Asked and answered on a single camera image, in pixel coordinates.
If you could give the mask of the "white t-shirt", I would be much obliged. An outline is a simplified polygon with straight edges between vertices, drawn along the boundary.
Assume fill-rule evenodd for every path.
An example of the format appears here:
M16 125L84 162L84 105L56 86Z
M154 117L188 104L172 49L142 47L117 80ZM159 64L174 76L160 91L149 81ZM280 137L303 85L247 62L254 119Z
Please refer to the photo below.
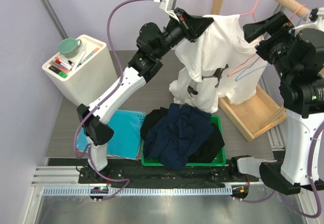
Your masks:
M213 15L212 18L214 22L195 43L184 40L175 49L184 68L169 85L175 103L188 104L211 114L218 110L220 98L241 104L254 96L264 71L235 81L238 74L259 57L255 47L263 37L246 42L239 14ZM252 69L266 64L260 58Z

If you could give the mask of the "pink hanger of white shirt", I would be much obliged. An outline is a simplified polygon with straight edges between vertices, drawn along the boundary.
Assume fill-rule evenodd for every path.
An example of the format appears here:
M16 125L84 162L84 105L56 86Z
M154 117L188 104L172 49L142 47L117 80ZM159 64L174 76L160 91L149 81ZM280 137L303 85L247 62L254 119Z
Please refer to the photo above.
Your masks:
M242 16L252 15L253 20L256 22L257 19L256 19L256 16L255 16L255 11L256 11L256 8L257 8L258 3L259 3L259 0L256 0L255 1L255 4L254 4L254 7L252 8L252 10L250 12L248 12L248 13L240 14L240 16L242 17Z

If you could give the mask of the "light blue wire hanger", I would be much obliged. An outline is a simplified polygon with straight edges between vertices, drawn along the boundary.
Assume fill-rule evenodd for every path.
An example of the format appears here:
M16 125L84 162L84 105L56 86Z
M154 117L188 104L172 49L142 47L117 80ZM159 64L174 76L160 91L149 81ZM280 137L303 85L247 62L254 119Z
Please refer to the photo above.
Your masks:
M307 12L303 17L301 17L297 23L297 26L300 25L300 23L303 20L307 20L309 15L310 15L311 11ZM247 68L245 68L243 71L241 71L238 76L235 78L235 81L239 81L247 76L249 76L250 74L253 74L256 71L265 69L266 67L270 66L269 63L267 63L266 65L263 66L259 66L259 67L255 67L254 69L252 69L254 67L254 65L256 64L256 62L258 62L260 60L260 57L258 57L251 65L249 65Z

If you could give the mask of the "black flower print t-shirt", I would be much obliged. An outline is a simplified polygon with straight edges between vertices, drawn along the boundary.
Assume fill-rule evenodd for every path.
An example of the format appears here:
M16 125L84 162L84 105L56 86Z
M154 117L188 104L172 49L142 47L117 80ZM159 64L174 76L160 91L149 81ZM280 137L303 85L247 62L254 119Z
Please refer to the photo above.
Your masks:
M152 112L146 115L140 129L140 136L143 141L145 140L148 131L159 120L167 115L168 109L169 108L160 107L159 109L154 109ZM212 123L210 124L214 128L213 133L207 139L207 141L189 157L188 163L210 163L213 161L217 153L225 146L225 142L219 128Z

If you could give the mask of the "navy blue t-shirt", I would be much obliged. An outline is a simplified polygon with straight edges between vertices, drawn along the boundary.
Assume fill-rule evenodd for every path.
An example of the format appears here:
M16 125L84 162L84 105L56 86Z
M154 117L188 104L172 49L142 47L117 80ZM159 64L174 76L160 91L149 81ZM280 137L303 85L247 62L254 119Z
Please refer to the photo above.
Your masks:
M170 104L167 115L148 131L144 158L181 170L213 133L210 118L210 113L190 105Z

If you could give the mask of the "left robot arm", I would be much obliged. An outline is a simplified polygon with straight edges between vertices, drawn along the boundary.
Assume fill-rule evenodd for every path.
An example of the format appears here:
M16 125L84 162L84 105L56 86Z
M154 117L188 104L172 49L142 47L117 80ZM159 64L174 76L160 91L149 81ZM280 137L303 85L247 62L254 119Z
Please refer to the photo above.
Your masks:
M136 40L138 50L119 79L88 106L77 107L80 127L88 141L90 177L97 183L104 182L108 176L106 151L114 134L108 126L112 115L158 73L164 55L183 40L196 42L214 21L212 17L189 15L180 8L174 13L163 29L153 22L144 24Z

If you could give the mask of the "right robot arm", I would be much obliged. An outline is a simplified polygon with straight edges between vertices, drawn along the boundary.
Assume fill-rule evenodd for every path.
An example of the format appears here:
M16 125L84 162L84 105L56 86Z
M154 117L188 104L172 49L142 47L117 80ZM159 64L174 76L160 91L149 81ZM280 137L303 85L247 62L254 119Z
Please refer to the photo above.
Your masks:
M278 12L270 18L243 26L250 43L262 34L256 53L273 65L280 77L280 94L287 113L288 136L283 160L250 156L233 157L229 176L235 181L246 175L260 178L269 188L285 195L301 189L323 190L317 169L323 131L323 8L314 8L309 22L294 26Z

